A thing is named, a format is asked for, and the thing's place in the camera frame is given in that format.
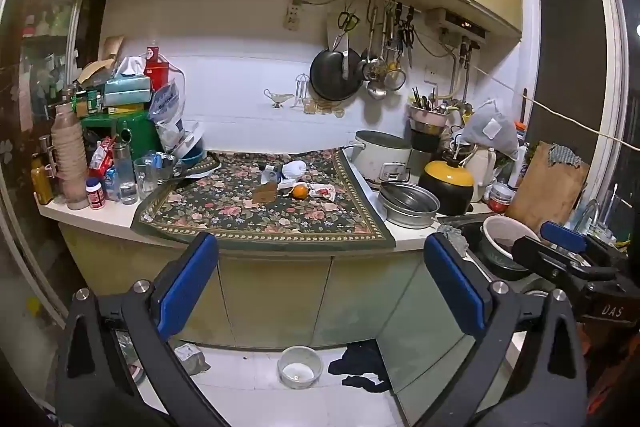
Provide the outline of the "white bowl in sink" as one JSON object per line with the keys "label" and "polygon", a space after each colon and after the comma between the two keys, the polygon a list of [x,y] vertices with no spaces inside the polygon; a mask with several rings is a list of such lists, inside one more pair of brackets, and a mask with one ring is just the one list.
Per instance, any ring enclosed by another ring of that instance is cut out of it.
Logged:
{"label": "white bowl in sink", "polygon": [[511,249],[521,237],[538,239],[537,234],[520,221],[504,217],[490,216],[480,226],[480,250],[486,255],[495,254],[512,260]]}

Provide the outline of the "white thermos jug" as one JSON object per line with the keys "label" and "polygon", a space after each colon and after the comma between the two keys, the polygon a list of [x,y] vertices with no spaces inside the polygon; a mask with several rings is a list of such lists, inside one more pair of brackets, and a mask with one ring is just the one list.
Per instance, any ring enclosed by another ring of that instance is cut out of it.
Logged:
{"label": "white thermos jug", "polygon": [[473,194],[471,202],[480,202],[486,188],[494,177],[497,154],[492,147],[476,146],[470,157],[465,161],[464,168],[473,178]]}

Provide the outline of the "teal tissue box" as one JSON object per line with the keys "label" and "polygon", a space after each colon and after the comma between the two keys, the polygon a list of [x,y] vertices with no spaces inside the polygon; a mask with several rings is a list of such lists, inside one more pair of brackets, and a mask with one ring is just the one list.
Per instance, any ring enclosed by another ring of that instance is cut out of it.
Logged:
{"label": "teal tissue box", "polygon": [[104,83],[103,103],[106,107],[144,104],[151,98],[151,79],[145,75],[114,77]]}

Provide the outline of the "green box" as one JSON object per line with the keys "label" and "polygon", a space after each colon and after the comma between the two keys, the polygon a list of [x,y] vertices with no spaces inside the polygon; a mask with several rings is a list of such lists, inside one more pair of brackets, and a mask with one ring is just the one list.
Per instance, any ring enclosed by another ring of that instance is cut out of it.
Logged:
{"label": "green box", "polygon": [[87,144],[96,143],[106,136],[114,136],[129,145],[132,159],[138,159],[146,153],[159,152],[162,149],[160,138],[146,110],[119,115],[107,113],[89,115],[82,118],[80,124],[85,131]]}

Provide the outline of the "grey hanging cloth bag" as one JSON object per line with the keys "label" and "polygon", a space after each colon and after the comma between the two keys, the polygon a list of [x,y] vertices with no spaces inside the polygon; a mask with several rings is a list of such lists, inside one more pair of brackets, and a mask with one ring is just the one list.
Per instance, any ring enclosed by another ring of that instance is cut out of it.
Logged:
{"label": "grey hanging cloth bag", "polygon": [[515,124],[500,112],[494,98],[477,107],[461,132],[465,143],[493,148],[512,160],[518,156]]}

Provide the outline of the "blue bowl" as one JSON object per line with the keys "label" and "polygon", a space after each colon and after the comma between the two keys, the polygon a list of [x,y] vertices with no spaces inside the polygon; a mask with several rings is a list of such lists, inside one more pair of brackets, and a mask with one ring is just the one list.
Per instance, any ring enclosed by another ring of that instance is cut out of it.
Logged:
{"label": "blue bowl", "polygon": [[186,155],[180,159],[180,164],[183,165],[184,168],[191,168],[198,165],[204,156],[204,148],[201,145],[195,145],[189,153],[186,153]]}

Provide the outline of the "grey bag on floor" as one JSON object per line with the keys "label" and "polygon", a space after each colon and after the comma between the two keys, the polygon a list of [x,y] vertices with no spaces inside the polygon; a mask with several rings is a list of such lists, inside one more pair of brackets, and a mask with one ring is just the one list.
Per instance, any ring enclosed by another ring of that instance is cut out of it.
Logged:
{"label": "grey bag on floor", "polygon": [[180,343],[174,347],[174,353],[190,376],[205,373],[210,369],[203,351],[193,343]]}

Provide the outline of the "small white pill bottle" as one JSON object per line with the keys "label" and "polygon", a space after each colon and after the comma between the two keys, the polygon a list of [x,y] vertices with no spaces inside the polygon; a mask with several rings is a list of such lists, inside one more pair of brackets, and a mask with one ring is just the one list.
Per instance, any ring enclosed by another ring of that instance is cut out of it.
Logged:
{"label": "small white pill bottle", "polygon": [[86,194],[91,209],[98,210],[105,206],[106,195],[99,178],[92,176],[86,180]]}

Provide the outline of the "pink utensil holder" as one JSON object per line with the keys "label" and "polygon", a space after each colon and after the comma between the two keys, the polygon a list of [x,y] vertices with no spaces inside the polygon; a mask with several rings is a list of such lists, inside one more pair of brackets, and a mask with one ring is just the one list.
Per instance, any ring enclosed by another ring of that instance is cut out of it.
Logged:
{"label": "pink utensil holder", "polygon": [[413,131],[427,135],[441,135],[447,124],[447,115],[413,105],[408,109],[409,124]]}

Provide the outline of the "white red plastic bag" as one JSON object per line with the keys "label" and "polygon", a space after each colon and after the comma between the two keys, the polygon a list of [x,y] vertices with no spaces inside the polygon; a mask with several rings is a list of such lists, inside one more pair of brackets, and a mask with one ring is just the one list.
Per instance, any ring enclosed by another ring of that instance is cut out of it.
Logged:
{"label": "white red plastic bag", "polygon": [[336,188],[333,184],[311,183],[309,184],[309,196],[320,198],[328,202],[334,202]]}

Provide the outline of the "clear glass mug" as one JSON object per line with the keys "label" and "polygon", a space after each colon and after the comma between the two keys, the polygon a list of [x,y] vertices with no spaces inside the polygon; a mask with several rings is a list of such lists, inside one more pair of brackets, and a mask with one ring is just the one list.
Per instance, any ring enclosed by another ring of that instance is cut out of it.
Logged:
{"label": "clear glass mug", "polygon": [[156,154],[148,154],[134,160],[134,176],[141,200],[146,199],[157,189],[162,167],[162,161]]}

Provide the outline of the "yellow black pot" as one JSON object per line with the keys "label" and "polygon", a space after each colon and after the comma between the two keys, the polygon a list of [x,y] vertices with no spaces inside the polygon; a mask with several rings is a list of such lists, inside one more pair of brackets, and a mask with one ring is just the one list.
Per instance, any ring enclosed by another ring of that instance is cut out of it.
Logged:
{"label": "yellow black pot", "polygon": [[474,179],[457,160],[428,162],[420,176],[419,185],[439,200],[438,212],[444,216],[462,216],[471,205]]}

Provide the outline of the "white foam fruit net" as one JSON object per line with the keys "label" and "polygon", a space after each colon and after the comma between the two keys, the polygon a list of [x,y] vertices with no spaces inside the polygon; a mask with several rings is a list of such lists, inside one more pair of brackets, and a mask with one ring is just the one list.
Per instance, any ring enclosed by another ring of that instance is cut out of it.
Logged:
{"label": "white foam fruit net", "polygon": [[287,180],[299,180],[307,171],[307,164],[302,160],[292,160],[281,168],[282,178]]}

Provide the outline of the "stack of brown paper cups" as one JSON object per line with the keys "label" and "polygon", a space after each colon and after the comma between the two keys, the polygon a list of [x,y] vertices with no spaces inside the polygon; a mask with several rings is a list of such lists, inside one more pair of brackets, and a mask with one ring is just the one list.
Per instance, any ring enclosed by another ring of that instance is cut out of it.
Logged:
{"label": "stack of brown paper cups", "polygon": [[81,124],[72,103],[56,106],[51,138],[66,205],[71,210],[86,208],[89,205],[86,194],[88,164]]}

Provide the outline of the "clear water bottle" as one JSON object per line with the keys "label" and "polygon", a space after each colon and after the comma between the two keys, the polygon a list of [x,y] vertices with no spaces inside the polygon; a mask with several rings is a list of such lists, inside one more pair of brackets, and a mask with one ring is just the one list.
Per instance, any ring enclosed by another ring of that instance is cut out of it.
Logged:
{"label": "clear water bottle", "polygon": [[129,145],[117,141],[114,144],[113,154],[119,200],[124,205],[135,204],[138,200],[137,182],[134,177],[134,163],[130,156]]}

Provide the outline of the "stainless steel basin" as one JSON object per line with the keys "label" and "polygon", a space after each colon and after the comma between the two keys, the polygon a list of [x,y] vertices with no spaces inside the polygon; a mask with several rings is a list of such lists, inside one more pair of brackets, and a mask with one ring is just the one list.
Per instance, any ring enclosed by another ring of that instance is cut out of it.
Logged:
{"label": "stainless steel basin", "polygon": [[386,210],[388,222],[411,230],[430,227],[440,208],[434,194],[408,182],[382,183],[378,200]]}

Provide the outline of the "white tissue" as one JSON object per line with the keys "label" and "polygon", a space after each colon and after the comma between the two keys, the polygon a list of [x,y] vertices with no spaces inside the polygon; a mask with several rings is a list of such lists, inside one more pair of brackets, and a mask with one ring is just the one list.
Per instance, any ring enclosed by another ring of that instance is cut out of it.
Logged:
{"label": "white tissue", "polygon": [[296,187],[296,185],[299,183],[299,180],[282,178],[278,183],[278,190],[291,190],[291,188]]}

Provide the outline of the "white trash bowl on floor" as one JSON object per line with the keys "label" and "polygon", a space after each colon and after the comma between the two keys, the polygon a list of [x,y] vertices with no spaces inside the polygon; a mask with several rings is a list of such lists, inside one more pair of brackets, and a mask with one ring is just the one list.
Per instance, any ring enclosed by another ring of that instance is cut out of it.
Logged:
{"label": "white trash bowl on floor", "polygon": [[295,390],[313,386],[321,377],[323,369],[318,352],[306,346],[286,348],[277,361],[280,382]]}

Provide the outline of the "grey dish rag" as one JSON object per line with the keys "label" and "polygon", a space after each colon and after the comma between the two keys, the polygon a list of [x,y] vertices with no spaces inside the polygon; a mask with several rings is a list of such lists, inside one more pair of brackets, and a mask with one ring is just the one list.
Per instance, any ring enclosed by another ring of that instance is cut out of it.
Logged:
{"label": "grey dish rag", "polygon": [[438,231],[445,235],[447,241],[461,257],[466,255],[469,244],[460,229],[452,227],[451,225],[439,225]]}

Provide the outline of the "red carton box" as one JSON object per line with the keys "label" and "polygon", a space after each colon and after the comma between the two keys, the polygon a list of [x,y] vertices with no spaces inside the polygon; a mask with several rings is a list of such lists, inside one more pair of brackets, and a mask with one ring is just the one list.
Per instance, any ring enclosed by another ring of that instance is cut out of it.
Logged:
{"label": "red carton box", "polygon": [[160,57],[160,47],[155,43],[146,48],[144,75],[150,78],[153,92],[168,83],[169,64]]}

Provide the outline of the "floral green table mat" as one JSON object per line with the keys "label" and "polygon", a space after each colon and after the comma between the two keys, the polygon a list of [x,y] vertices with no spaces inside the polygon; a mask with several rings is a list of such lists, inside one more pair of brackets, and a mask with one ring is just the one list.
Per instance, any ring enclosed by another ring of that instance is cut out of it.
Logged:
{"label": "floral green table mat", "polygon": [[[308,193],[262,183],[262,173],[303,161]],[[213,171],[198,179],[172,179],[140,202],[132,231],[179,243],[200,232],[223,251],[358,254],[391,251],[396,242],[374,210],[345,153],[210,153]]]}

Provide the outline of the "hanging metal ladle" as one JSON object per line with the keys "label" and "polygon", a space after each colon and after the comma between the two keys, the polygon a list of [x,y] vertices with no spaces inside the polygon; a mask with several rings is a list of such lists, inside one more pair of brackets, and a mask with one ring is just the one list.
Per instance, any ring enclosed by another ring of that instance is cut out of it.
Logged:
{"label": "hanging metal ladle", "polygon": [[375,24],[378,18],[378,6],[372,2],[371,9],[368,12],[370,29],[369,42],[367,47],[367,62],[364,65],[363,76],[367,80],[367,92],[374,101],[382,101],[386,97],[387,90],[381,80],[380,58],[372,51],[373,38],[375,36]]}

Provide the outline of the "white round lid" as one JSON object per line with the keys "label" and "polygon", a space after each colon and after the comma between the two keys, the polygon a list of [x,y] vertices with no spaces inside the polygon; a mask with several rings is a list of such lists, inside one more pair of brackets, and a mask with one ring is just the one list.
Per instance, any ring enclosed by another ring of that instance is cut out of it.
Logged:
{"label": "white round lid", "polygon": [[194,124],[192,130],[186,130],[177,145],[171,150],[171,155],[181,159],[188,155],[201,142],[204,135],[204,128],[199,122]]}

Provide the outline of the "dark cloth on floor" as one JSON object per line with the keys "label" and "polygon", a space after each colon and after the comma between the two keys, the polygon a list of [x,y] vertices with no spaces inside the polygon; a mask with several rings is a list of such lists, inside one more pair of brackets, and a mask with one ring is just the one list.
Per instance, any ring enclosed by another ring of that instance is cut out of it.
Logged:
{"label": "dark cloth on floor", "polygon": [[344,353],[329,363],[328,373],[342,376],[342,385],[370,393],[392,389],[378,343],[374,339],[349,343]]}

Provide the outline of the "black hanging frying pan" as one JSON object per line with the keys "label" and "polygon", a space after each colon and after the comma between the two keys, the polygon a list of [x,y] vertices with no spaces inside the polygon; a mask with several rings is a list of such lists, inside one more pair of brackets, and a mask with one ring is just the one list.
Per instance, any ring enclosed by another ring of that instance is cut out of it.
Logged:
{"label": "black hanging frying pan", "polygon": [[343,58],[340,51],[322,50],[311,63],[309,81],[314,93],[330,102],[345,101],[360,88],[362,80],[357,76],[360,56],[348,50],[348,74],[343,78]]}

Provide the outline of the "wooden cutting board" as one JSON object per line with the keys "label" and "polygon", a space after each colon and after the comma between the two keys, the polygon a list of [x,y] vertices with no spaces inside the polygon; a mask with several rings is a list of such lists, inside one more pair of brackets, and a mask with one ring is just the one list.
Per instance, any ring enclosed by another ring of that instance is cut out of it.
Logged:
{"label": "wooden cutting board", "polygon": [[540,142],[522,183],[506,210],[506,217],[529,227],[535,233],[544,222],[565,225],[584,189],[590,166],[558,161],[550,164],[552,145]]}

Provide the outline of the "brown cardboard piece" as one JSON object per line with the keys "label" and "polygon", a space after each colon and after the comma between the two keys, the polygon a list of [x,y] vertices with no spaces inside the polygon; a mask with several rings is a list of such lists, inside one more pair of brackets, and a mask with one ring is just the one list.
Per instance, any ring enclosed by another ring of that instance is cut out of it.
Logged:
{"label": "brown cardboard piece", "polygon": [[278,198],[278,186],[274,183],[262,184],[255,188],[252,202],[256,205],[266,205]]}

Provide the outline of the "blue printed plastic bag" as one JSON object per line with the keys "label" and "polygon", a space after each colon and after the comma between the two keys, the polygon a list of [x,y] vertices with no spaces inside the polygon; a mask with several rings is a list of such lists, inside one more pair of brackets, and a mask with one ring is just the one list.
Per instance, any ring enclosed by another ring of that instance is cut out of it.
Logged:
{"label": "blue printed plastic bag", "polygon": [[175,150],[186,134],[182,123],[183,106],[183,93],[175,80],[169,81],[152,96],[148,117],[165,152]]}

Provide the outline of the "green glass bottle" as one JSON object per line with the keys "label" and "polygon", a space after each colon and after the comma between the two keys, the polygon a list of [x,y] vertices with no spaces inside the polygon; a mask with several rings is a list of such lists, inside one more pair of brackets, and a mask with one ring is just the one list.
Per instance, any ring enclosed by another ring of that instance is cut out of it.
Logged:
{"label": "green glass bottle", "polygon": [[260,165],[259,171],[261,184],[274,183],[278,185],[280,183],[282,176],[279,166]]}

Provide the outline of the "white rice cooker pot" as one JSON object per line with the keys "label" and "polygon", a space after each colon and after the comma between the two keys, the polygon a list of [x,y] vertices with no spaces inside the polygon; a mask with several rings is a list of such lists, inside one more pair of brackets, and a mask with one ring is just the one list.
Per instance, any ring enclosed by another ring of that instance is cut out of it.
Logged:
{"label": "white rice cooker pot", "polygon": [[385,182],[408,182],[411,146],[400,136],[374,130],[359,130],[344,147],[349,160],[371,186]]}

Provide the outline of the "yellow oil bottle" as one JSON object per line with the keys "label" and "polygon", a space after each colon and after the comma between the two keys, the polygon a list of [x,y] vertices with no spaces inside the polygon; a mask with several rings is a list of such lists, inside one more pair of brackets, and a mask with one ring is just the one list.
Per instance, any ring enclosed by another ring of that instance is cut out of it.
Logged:
{"label": "yellow oil bottle", "polygon": [[34,188],[36,199],[40,205],[48,205],[53,199],[53,192],[47,174],[39,154],[32,154],[32,169],[30,169],[30,179]]}

